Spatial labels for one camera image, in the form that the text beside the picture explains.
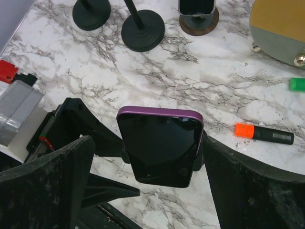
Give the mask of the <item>cream drawer cabinet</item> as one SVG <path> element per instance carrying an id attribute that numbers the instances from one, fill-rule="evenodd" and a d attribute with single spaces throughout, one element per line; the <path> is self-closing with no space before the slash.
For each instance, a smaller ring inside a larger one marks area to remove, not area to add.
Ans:
<path id="1" fill-rule="evenodd" d="M 305 0 L 255 0 L 249 25 L 254 52 L 305 68 Z"/>

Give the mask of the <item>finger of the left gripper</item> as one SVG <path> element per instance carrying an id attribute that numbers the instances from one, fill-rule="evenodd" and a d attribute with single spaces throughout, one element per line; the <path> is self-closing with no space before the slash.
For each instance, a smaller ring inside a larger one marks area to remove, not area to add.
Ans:
<path id="1" fill-rule="evenodd" d="M 82 207 L 88 208 L 119 198 L 138 197 L 140 190 L 129 185 L 90 174 Z"/>

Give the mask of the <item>orange highlighter marker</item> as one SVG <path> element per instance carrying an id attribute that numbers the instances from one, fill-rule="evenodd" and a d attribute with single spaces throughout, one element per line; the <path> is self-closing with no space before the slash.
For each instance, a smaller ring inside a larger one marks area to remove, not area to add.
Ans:
<path id="1" fill-rule="evenodd" d="M 292 145 L 294 134 L 286 131 L 266 128 L 262 126 L 237 123 L 235 125 L 235 136 L 255 139 L 271 143 Z"/>

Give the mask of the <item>green highlighter marker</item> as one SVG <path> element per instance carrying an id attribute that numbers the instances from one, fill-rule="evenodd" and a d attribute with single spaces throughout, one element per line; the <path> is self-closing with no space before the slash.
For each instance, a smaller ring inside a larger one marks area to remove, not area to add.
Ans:
<path id="1" fill-rule="evenodd" d="M 305 78 L 291 78 L 289 80 L 289 89 L 291 91 L 305 92 Z"/>

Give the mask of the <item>purple smartphone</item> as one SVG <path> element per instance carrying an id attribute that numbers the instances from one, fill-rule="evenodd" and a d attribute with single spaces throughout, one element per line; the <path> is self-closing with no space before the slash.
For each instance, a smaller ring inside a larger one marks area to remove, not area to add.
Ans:
<path id="1" fill-rule="evenodd" d="M 189 186 L 204 133 L 200 113 L 124 106 L 116 120 L 138 182 L 176 188 Z"/>

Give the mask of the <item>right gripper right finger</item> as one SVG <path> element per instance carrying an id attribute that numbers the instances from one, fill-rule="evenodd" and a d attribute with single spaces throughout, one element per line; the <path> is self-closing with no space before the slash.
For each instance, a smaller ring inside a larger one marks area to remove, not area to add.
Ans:
<path id="1" fill-rule="evenodd" d="M 202 151 L 220 227 L 303 229 L 305 176 L 263 163 L 204 135 Z"/>

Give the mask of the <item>black smartphone on wooden stand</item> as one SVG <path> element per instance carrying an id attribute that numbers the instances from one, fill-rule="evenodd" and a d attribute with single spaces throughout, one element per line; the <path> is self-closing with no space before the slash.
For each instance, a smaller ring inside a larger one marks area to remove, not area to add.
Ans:
<path id="1" fill-rule="evenodd" d="M 204 16 L 214 12 L 215 0 L 178 0 L 178 10 L 184 16 Z"/>

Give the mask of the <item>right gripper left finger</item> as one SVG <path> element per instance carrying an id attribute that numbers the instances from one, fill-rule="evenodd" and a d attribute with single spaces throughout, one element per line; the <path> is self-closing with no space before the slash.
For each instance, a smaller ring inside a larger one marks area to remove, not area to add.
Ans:
<path id="1" fill-rule="evenodd" d="M 93 160 L 90 136 L 0 174 L 2 229 L 73 229 Z"/>

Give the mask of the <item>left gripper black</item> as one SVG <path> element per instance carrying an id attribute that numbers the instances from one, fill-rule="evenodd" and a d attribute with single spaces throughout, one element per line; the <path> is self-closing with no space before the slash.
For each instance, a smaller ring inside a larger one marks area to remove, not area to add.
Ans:
<path id="1" fill-rule="evenodd" d="M 33 161 L 89 135 L 95 142 L 95 155 L 125 157 L 122 139 L 102 124 L 79 98 L 66 98 L 48 112 L 29 141 L 26 162 Z"/>

